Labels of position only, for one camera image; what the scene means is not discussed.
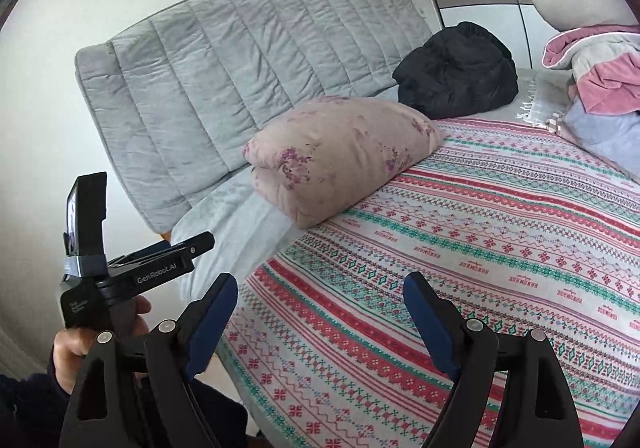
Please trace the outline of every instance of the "pink floral pillow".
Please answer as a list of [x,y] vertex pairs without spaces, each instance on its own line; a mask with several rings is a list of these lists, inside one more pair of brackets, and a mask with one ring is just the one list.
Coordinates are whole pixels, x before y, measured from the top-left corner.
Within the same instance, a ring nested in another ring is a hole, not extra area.
[[353,206],[441,143],[438,127],[413,108],[330,96],[277,117],[242,153],[255,167],[255,190],[309,227]]

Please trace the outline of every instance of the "human hand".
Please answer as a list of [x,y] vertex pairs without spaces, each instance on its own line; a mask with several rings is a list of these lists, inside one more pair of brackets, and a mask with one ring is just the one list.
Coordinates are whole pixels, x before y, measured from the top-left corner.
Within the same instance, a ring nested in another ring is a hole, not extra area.
[[[136,296],[136,320],[133,323],[132,335],[140,336],[149,332],[149,327],[141,314],[151,310],[151,303],[144,296]],[[82,367],[84,357],[89,353],[98,333],[86,327],[66,329],[56,334],[53,340],[53,365],[56,369],[56,380],[66,393],[71,395],[78,370]]]

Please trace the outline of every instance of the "sleeve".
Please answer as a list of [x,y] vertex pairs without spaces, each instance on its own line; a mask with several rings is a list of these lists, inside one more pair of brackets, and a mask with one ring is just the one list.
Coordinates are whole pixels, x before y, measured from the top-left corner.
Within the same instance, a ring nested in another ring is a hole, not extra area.
[[48,374],[32,374],[21,381],[0,376],[0,398],[17,430],[33,446],[58,446],[68,396],[60,395],[56,386]]
[[246,448],[248,414],[244,406],[202,381],[193,380],[191,391],[220,445]]

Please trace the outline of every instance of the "black jacket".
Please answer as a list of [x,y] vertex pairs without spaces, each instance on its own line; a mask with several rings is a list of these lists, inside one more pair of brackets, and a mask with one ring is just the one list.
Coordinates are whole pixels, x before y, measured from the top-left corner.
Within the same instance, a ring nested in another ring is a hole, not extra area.
[[398,100],[430,119],[495,110],[518,93],[509,49],[471,22],[435,33],[400,62],[393,76]]

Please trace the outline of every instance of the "gray quilted headboard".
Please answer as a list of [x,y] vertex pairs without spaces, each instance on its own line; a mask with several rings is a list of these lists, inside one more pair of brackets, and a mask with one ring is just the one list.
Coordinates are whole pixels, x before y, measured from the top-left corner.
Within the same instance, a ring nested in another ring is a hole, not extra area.
[[246,162],[267,121],[369,97],[431,35],[411,0],[186,0],[76,55],[120,181],[162,233]]

